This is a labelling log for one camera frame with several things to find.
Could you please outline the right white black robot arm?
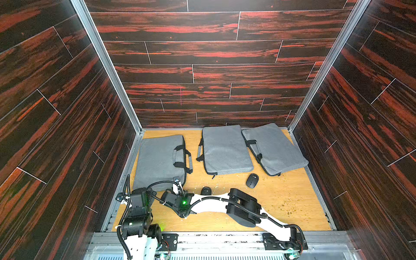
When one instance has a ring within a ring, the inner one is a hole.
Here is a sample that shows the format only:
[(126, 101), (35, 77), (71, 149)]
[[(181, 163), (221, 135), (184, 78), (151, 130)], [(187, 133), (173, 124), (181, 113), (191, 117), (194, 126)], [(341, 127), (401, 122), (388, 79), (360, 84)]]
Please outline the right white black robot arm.
[(236, 188), (222, 195), (176, 194), (167, 190), (159, 202), (180, 218), (203, 212), (225, 213), (241, 226), (258, 227), (270, 233), (277, 239), (280, 244), (278, 249), (282, 251), (301, 253), (307, 248), (305, 236), (298, 225), (279, 221), (269, 215), (256, 198)]

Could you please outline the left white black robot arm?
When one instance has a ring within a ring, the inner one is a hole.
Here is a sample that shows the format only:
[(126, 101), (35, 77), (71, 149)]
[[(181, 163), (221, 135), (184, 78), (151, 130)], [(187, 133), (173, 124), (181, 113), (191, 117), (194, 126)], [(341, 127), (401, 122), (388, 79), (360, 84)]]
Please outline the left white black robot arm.
[(127, 203), (117, 226), (117, 236), (125, 260), (155, 259), (162, 236), (159, 225), (152, 224), (152, 195), (153, 191), (145, 187), (131, 191), (127, 185), (117, 196), (117, 201)]

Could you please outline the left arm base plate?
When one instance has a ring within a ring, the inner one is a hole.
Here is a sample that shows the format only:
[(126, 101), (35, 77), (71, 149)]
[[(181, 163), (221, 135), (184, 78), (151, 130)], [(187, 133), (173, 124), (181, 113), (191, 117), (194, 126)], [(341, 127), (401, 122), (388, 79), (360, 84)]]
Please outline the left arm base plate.
[(178, 234), (162, 233), (161, 242), (158, 244), (157, 252), (171, 252), (176, 251), (178, 247)]

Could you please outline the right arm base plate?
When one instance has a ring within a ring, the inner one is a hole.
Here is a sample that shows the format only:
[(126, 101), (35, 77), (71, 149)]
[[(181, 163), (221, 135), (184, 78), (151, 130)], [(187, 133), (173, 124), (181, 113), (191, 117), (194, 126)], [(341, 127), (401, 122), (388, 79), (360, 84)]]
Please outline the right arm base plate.
[(292, 233), (289, 241), (281, 241), (275, 238), (270, 233), (264, 233), (262, 234), (263, 238), (263, 245), (265, 247), (265, 250), (280, 250), (280, 251), (287, 251), (287, 250), (295, 250), (300, 251), (308, 250), (308, 245), (306, 243), (306, 240), (302, 240), (302, 236), (299, 232), (296, 234)]

